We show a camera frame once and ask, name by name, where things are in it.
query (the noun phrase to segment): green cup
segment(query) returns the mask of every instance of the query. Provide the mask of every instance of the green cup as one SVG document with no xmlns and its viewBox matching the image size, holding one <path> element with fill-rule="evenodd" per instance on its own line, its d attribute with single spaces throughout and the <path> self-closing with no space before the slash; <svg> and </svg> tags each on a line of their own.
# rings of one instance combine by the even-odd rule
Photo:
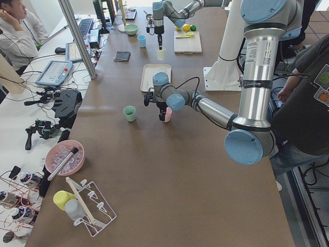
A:
<svg viewBox="0 0 329 247">
<path fill-rule="evenodd" d="M 136 108 L 132 105 L 128 105 L 123 109 L 123 113 L 128 122 L 133 122 L 136 119 Z"/>
</svg>

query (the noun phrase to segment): yellow cup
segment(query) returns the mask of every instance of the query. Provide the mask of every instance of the yellow cup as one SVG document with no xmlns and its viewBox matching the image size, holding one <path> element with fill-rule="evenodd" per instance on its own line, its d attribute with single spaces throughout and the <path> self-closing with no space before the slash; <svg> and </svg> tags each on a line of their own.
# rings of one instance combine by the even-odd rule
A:
<svg viewBox="0 0 329 247">
<path fill-rule="evenodd" d="M 67 201 L 71 199 L 75 199 L 76 196 L 70 192 L 60 190 L 56 192 L 56 194 L 53 196 L 53 202 L 56 204 L 57 207 L 60 208 L 60 210 L 65 210 L 65 204 Z"/>
</svg>

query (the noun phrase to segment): person's hair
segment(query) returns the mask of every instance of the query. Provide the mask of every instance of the person's hair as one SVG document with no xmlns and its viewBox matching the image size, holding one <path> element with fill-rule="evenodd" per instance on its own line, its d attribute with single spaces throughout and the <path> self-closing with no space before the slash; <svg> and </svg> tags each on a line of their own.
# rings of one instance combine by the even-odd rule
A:
<svg viewBox="0 0 329 247">
<path fill-rule="evenodd" d="M 11 6 L 11 2 L 12 2 L 13 0 L 0 0 L 0 9 L 1 9 L 1 4 L 8 4 L 8 5 L 10 5 Z"/>
</svg>

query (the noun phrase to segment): lemon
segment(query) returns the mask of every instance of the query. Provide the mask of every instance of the lemon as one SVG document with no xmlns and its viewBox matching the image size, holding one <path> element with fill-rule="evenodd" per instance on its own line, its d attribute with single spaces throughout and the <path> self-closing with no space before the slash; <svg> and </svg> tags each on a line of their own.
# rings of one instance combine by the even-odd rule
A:
<svg viewBox="0 0 329 247">
<path fill-rule="evenodd" d="M 189 25 L 189 24 L 184 24 L 184 25 L 183 25 L 183 30 L 184 30 L 185 32 L 190 31 L 190 25 Z"/>
<path fill-rule="evenodd" d="M 191 28 L 191 31 L 193 31 L 193 32 L 196 31 L 196 26 L 195 25 L 191 25 L 190 28 Z"/>
</svg>

